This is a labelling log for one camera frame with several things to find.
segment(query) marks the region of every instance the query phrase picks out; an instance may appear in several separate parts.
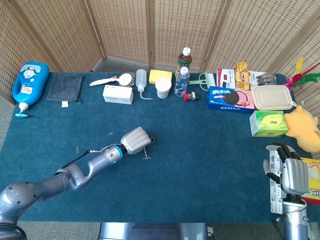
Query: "yellow plush toy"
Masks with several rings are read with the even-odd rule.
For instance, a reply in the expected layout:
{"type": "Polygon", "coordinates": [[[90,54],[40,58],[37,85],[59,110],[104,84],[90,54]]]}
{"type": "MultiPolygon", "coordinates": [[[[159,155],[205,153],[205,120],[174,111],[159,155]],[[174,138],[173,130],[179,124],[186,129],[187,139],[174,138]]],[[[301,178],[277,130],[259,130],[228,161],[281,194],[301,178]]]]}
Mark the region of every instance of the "yellow plush toy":
{"type": "Polygon", "coordinates": [[[318,118],[298,106],[291,113],[284,115],[288,132],[285,134],[294,137],[300,148],[309,153],[320,151],[320,131],[317,128],[318,118]]]}

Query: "yellow snack box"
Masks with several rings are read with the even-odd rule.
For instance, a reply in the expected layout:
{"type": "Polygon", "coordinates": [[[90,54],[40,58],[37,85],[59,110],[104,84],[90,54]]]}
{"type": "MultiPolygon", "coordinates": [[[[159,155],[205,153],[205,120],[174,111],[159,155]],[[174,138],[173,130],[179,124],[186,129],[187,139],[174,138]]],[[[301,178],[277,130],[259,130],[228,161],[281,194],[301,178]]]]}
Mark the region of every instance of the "yellow snack box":
{"type": "Polygon", "coordinates": [[[249,70],[246,61],[237,61],[234,67],[235,88],[239,90],[249,90],[249,70]]]}
{"type": "Polygon", "coordinates": [[[309,192],[304,194],[302,198],[310,204],[320,204],[320,160],[311,158],[301,158],[303,162],[308,164],[309,173],[309,192]]]}
{"type": "Polygon", "coordinates": [[[171,82],[172,72],[171,71],[162,71],[162,70],[152,69],[150,71],[149,83],[150,84],[156,84],[156,81],[158,79],[168,79],[171,82]]]}

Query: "plastic bottle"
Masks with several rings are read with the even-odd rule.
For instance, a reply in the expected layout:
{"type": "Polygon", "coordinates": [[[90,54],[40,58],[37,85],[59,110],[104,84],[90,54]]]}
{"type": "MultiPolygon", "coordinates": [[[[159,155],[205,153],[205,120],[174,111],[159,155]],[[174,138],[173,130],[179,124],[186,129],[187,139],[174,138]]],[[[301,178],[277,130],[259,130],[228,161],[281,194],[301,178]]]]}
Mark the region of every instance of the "plastic bottle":
{"type": "Polygon", "coordinates": [[[20,108],[16,117],[28,117],[22,112],[39,100],[49,72],[49,67],[42,62],[28,61],[22,66],[12,86],[12,96],[20,108]]]}
{"type": "Polygon", "coordinates": [[[178,56],[176,61],[176,69],[175,69],[175,79],[178,78],[178,73],[182,67],[187,67],[190,69],[190,64],[192,62],[191,57],[191,49],[189,47],[185,47],[182,53],[178,56]]]}
{"type": "Polygon", "coordinates": [[[188,87],[190,73],[187,67],[183,66],[178,73],[178,78],[175,80],[174,94],[178,97],[182,97],[188,87]]]}
{"type": "Polygon", "coordinates": [[[153,98],[147,98],[142,96],[142,92],[145,91],[145,87],[147,86],[147,71],[144,69],[138,69],[135,74],[135,85],[138,88],[138,92],[140,92],[140,98],[144,100],[152,100],[153,98]]]}

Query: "yellow sponge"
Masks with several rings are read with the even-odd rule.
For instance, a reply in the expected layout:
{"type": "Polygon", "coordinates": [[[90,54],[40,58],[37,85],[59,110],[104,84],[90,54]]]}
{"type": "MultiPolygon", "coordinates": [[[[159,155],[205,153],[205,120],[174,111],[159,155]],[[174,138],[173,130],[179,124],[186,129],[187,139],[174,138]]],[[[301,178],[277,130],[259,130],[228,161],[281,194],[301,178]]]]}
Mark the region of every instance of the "yellow sponge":
{"type": "Polygon", "coordinates": [[[154,70],[152,69],[150,71],[150,76],[149,76],[149,83],[150,84],[156,84],[156,81],[158,79],[169,79],[171,82],[172,79],[172,72],[171,71],[162,71],[162,70],[154,70]]]}

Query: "gray towel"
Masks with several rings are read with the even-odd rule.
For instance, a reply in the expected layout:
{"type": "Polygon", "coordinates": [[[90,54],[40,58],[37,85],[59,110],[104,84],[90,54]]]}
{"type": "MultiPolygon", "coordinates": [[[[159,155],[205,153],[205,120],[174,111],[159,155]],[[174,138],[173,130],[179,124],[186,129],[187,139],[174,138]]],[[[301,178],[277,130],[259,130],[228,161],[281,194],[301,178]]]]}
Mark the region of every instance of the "gray towel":
{"type": "Polygon", "coordinates": [[[78,99],[81,84],[81,75],[66,75],[57,73],[54,76],[47,99],[53,101],[80,102],[78,99]]]}

